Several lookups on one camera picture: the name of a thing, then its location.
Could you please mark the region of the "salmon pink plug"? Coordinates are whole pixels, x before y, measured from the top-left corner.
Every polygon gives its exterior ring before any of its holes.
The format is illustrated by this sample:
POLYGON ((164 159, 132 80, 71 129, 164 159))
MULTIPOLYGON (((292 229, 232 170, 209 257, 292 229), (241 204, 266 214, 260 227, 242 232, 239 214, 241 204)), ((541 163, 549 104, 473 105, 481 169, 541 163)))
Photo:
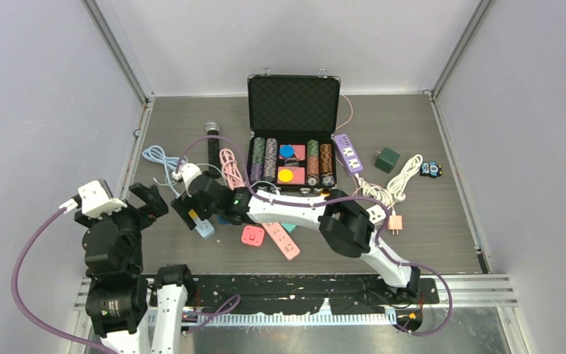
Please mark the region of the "salmon pink plug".
POLYGON ((398 235, 403 229, 402 216, 392 212, 388 217, 387 229, 390 230, 393 235, 398 235))

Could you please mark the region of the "black poker chip case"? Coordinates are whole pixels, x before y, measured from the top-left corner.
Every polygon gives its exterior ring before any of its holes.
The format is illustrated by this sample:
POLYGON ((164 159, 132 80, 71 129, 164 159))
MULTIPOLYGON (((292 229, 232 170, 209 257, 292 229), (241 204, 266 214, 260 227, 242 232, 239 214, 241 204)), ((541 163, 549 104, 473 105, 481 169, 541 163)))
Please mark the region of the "black poker chip case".
POLYGON ((252 74, 247 79, 251 138, 248 180, 258 187, 273 184, 288 192, 328 192, 337 184, 334 135, 338 118, 337 76, 252 74), (296 157, 282 159, 281 145, 296 157), (277 174, 294 172, 290 183, 277 174))

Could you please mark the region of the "pink square adapter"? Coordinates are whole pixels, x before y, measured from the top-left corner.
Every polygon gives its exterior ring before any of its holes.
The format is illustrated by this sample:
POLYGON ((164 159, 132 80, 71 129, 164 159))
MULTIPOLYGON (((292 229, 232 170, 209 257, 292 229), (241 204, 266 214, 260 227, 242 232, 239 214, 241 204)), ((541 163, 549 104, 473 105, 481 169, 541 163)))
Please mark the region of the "pink square adapter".
POLYGON ((260 226, 247 225, 242 230, 240 240, 247 246, 260 247, 265 238, 265 230, 260 226))

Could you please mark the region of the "black cylinder tube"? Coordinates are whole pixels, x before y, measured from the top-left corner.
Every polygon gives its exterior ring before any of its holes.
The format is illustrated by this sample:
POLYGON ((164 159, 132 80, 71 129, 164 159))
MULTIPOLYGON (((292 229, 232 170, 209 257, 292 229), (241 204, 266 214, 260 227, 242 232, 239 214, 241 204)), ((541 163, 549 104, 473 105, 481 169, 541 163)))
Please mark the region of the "black cylinder tube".
POLYGON ((209 173, 212 178, 221 177, 220 172, 220 144, 218 141, 218 136, 220 132, 220 127, 217 122, 208 121, 206 123, 206 132, 208 135, 207 139, 207 153, 208 153, 208 164, 209 173))

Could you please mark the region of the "dark green cube adapter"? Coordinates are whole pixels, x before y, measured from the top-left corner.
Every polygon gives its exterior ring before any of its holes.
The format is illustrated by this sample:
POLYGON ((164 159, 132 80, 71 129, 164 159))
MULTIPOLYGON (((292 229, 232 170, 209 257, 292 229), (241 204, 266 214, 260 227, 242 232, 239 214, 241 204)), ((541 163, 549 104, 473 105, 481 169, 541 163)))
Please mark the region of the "dark green cube adapter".
POLYGON ((378 153, 374 166, 384 173, 390 173, 396 167, 399 157, 399 153, 388 147, 384 147, 378 153))

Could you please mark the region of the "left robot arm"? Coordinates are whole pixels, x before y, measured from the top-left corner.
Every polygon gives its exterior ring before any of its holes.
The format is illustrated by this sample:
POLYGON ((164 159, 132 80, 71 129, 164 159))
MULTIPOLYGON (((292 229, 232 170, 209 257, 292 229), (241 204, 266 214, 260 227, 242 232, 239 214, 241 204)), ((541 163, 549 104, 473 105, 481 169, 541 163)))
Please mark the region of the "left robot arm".
POLYGON ((91 280, 85 311, 111 353, 178 353, 184 306, 195 299, 196 283, 185 264, 162 267, 148 282, 142 231, 169 208, 155 185, 135 183, 129 190, 142 206, 114 197, 103 179, 77 190, 74 221, 86 228, 82 247, 91 280))

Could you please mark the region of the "yellow round chip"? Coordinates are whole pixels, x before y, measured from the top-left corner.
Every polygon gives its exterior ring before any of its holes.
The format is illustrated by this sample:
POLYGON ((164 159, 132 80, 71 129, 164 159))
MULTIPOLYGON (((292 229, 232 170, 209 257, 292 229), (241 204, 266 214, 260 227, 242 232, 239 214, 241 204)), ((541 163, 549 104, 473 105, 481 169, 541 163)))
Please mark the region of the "yellow round chip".
POLYGON ((279 183, 290 183, 294 179, 294 172, 287 168, 280 169, 277 174, 277 179, 279 183))

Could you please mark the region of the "blue round chip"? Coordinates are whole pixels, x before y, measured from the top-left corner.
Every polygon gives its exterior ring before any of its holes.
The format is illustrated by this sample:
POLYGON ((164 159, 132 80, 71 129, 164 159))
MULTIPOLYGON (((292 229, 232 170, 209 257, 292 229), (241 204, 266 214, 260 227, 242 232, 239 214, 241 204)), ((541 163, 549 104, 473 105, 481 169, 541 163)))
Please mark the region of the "blue round chip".
POLYGON ((295 148, 292 145, 281 145, 279 155, 282 159, 293 159, 296 157, 295 148))

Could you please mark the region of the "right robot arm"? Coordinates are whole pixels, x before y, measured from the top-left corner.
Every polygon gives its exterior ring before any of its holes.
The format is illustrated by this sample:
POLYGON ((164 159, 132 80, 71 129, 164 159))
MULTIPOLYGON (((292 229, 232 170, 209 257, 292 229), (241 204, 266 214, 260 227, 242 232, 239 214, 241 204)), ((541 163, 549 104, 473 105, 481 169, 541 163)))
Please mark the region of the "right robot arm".
POLYGON ((250 187, 232 190, 199 175, 170 205, 190 229, 195 222, 189 213, 195 212, 202 221, 218 215, 233 225, 291 223, 316 230, 334 253, 362 260, 382 277, 395 299, 411 302, 421 291, 421 271, 380 237, 360 200, 341 190, 327 197, 277 195, 250 187))

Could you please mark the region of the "blue owl toy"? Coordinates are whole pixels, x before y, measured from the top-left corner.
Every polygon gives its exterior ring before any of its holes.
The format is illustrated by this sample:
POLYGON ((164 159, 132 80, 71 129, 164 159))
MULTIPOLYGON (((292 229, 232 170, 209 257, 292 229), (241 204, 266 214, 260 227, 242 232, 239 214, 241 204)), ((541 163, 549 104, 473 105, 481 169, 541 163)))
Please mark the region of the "blue owl toy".
POLYGON ((429 178, 438 178, 443 175, 443 167, 436 162, 422 162, 419 175, 429 178))

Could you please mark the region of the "light blue power strip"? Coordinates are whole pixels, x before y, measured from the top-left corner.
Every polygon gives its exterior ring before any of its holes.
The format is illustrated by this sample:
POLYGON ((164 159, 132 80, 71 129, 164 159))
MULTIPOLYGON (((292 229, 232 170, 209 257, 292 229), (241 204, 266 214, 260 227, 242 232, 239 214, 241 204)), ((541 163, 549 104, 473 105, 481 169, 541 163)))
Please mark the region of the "light blue power strip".
POLYGON ((215 233, 215 228, 208 220, 198 221, 195 229, 203 239, 208 239, 215 233))

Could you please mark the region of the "white power strip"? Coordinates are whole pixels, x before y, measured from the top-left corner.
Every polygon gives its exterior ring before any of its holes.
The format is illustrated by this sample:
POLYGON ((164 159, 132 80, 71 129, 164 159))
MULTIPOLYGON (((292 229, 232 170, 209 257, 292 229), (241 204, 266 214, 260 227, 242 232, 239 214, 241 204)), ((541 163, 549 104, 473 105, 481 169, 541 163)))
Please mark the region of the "white power strip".
POLYGON ((366 209, 366 211, 368 213, 368 219, 374 225, 382 223, 387 217, 387 213, 382 208, 382 206, 379 205, 379 204, 375 204, 374 206, 370 206, 369 208, 366 209))

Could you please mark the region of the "pink power strip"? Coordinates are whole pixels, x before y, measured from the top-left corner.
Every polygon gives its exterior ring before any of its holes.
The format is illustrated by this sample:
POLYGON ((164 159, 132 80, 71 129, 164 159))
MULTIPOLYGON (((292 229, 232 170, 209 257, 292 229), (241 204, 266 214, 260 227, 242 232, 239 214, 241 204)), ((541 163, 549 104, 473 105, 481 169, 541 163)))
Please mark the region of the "pink power strip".
POLYGON ((287 260, 291 261, 300 255, 300 248, 280 223, 263 223, 262 227, 287 260))

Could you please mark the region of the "purple power strip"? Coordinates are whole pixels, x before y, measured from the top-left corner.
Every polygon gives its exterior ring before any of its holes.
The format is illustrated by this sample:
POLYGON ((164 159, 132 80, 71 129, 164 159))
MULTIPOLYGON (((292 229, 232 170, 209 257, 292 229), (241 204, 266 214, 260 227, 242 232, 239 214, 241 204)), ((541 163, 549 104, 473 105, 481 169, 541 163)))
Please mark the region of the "purple power strip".
POLYGON ((334 141, 338 156, 346 169, 346 174, 349 177, 355 177, 362 172, 363 164, 348 135, 345 133, 335 135, 334 141))

